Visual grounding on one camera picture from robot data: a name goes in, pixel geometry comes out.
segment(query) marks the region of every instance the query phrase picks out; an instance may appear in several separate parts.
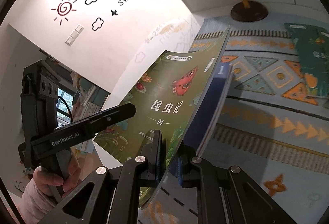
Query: patterned rug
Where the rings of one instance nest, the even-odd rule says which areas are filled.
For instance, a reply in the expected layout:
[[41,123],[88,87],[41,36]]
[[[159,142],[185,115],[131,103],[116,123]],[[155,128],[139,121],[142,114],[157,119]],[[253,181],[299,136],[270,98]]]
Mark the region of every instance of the patterned rug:
[[[296,15],[270,13],[253,23],[228,16],[205,19],[191,51],[209,46],[231,26],[222,62],[233,64],[235,77],[203,158],[218,167],[240,166],[298,224],[315,224],[329,205],[329,103],[307,97],[285,22],[329,30],[323,22]],[[173,186],[164,183],[154,203],[179,223],[197,223],[191,205],[196,196],[184,198],[186,190]],[[177,212],[180,207],[185,210]],[[140,222],[156,223],[143,217],[143,210]]]

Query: human hand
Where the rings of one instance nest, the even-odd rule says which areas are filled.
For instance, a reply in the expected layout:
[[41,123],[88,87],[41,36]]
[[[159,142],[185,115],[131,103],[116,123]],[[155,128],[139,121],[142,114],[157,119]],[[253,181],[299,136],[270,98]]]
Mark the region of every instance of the human hand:
[[64,181],[61,176],[56,174],[41,171],[41,167],[37,167],[33,173],[33,180],[35,181],[38,189],[48,196],[53,196],[50,191],[50,186],[62,186],[64,194],[62,198],[65,198],[78,184],[80,184],[81,180],[79,179],[81,168],[79,167],[79,163],[77,158],[72,155],[70,163],[68,165],[68,173],[69,177]]

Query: white sleeve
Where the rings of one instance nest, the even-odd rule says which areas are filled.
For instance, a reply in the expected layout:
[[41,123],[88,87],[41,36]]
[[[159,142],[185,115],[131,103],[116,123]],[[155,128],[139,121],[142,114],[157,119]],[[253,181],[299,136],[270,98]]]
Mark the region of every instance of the white sleeve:
[[55,201],[43,194],[31,179],[22,195],[18,210],[26,224],[37,224],[55,206]]

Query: metal screw cap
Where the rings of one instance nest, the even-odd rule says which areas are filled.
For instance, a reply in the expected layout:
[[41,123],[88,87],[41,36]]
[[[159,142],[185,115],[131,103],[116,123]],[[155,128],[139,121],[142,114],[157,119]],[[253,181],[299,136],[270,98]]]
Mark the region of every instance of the metal screw cap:
[[142,163],[142,162],[144,162],[145,161],[145,157],[144,156],[137,156],[136,158],[135,158],[135,161],[137,162],[137,163]]
[[231,167],[232,173],[238,174],[238,173],[240,173],[240,171],[241,171],[241,168],[239,168],[237,165],[234,165]]
[[96,173],[97,173],[98,175],[102,175],[102,174],[104,174],[105,172],[106,172],[106,168],[105,168],[104,166],[101,166],[101,167],[99,167],[99,168],[96,169]]
[[192,157],[192,162],[195,164],[201,163],[201,161],[202,161],[202,158],[199,156]]

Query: window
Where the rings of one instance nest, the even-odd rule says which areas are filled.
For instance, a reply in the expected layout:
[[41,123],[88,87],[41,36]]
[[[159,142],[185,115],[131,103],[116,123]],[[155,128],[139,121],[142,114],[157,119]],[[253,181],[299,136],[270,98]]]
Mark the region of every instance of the window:
[[[72,112],[73,96],[68,94],[63,89],[60,89],[60,88],[58,88],[58,96],[61,96],[66,101],[66,103],[68,104],[68,107],[70,108],[70,111]],[[60,127],[60,126],[70,123],[70,115],[68,113],[66,105],[64,104],[64,102],[61,99],[58,99],[58,103],[56,104],[56,107],[57,107],[57,118],[59,119],[58,126]]]

